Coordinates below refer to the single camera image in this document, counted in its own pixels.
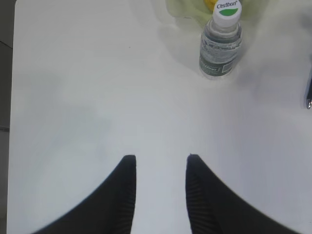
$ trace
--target gray floor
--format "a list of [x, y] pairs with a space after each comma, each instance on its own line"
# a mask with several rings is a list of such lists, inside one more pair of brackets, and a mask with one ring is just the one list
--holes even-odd
[[0, 234], [6, 233], [14, 6], [15, 0], [0, 0]]

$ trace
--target bottle cap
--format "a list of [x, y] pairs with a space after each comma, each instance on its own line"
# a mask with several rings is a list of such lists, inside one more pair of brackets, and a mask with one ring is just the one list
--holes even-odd
[[219, 0], [214, 5], [213, 18], [220, 27], [231, 27], [235, 25], [242, 13], [242, 5], [239, 0]]

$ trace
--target plastic bottle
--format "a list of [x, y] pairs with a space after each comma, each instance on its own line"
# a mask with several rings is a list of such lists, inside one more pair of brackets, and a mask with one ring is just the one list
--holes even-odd
[[210, 79], [228, 74], [235, 65], [242, 41], [241, 11], [239, 0], [219, 0], [214, 6], [213, 17], [204, 27], [199, 66]]

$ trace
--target table surface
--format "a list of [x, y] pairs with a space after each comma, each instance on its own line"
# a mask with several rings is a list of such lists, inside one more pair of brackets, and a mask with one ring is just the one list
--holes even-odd
[[52, 222], [135, 154], [132, 234], [190, 234], [190, 153], [266, 215], [311, 233], [311, 9], [271, 1], [256, 34], [246, 26], [231, 76], [210, 81], [201, 29], [164, 0], [17, 1], [7, 233]]

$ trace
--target cestbon logo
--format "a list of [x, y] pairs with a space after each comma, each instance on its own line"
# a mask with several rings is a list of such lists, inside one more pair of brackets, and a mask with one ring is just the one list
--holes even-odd
[[[221, 9], [221, 8], [225, 8], [225, 7], [229, 7], [229, 6], [236, 6], [237, 0], [234, 2], [227, 2], [225, 4], [218, 4], [216, 7], [217, 9]], [[238, 8], [234, 8], [234, 9], [224, 9], [219, 11], [219, 13], [223, 16], [232, 16], [234, 15], [236, 12], [238, 11]]]

